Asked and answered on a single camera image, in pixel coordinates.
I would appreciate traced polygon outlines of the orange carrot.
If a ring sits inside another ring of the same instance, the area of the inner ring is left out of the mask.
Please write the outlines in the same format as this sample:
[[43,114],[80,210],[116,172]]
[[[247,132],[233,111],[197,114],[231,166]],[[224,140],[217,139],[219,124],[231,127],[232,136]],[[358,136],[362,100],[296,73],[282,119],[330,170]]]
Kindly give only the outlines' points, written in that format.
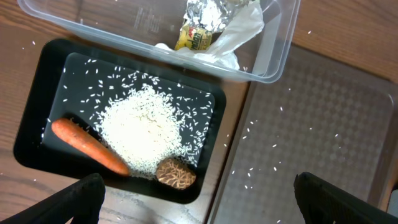
[[69,119],[58,119],[52,123],[51,128],[63,142],[86,154],[107,169],[119,175],[130,175],[128,166],[120,157]]

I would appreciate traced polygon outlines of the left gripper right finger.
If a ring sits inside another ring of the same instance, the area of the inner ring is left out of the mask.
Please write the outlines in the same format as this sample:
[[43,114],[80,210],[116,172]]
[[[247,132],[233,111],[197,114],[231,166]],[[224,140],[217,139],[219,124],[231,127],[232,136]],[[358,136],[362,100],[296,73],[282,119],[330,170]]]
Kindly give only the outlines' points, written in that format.
[[296,175],[294,194],[306,224],[397,224],[397,217],[309,172]]

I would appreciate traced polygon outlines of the white napkin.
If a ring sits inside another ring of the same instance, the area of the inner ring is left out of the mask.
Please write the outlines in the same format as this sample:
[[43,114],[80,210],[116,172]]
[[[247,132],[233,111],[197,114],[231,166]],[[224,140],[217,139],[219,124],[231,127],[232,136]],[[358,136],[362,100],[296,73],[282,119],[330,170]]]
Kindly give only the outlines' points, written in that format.
[[184,57],[239,70],[238,58],[234,51],[261,33],[263,28],[264,21],[260,2],[251,1],[233,17],[222,33],[213,34],[211,45],[205,50],[190,50],[186,47],[175,50],[164,43],[158,43],[155,46]]

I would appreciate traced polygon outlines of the white rice pile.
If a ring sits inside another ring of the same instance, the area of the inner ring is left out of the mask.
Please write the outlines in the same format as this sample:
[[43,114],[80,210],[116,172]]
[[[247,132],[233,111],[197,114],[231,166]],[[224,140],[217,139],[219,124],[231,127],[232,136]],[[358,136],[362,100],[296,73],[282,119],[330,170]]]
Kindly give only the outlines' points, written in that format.
[[180,127],[171,96],[152,87],[131,89],[110,101],[98,115],[102,143],[127,165],[129,175],[154,179],[160,162],[184,155]]

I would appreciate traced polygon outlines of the green foil snack wrapper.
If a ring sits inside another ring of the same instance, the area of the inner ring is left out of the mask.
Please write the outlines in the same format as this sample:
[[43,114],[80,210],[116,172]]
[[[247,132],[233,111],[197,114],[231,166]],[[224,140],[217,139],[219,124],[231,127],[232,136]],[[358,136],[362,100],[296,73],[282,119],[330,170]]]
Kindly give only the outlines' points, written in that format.
[[188,0],[175,50],[205,50],[250,0]]

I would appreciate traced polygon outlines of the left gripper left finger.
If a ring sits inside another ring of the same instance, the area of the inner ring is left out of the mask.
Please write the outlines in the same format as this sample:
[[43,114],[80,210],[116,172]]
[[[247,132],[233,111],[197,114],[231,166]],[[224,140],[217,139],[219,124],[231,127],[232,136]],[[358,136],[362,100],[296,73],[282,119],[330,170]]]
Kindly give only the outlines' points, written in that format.
[[99,221],[105,184],[98,173],[90,174],[45,200],[1,221],[10,223],[93,223]]

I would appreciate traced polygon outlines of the brown patterned food piece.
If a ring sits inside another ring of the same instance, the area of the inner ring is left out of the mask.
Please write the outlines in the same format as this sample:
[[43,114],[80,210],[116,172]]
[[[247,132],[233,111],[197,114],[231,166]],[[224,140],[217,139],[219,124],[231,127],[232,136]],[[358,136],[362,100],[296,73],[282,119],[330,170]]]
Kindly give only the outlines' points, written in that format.
[[197,178],[185,164],[172,158],[167,158],[158,165],[155,176],[160,183],[177,190],[189,188]]

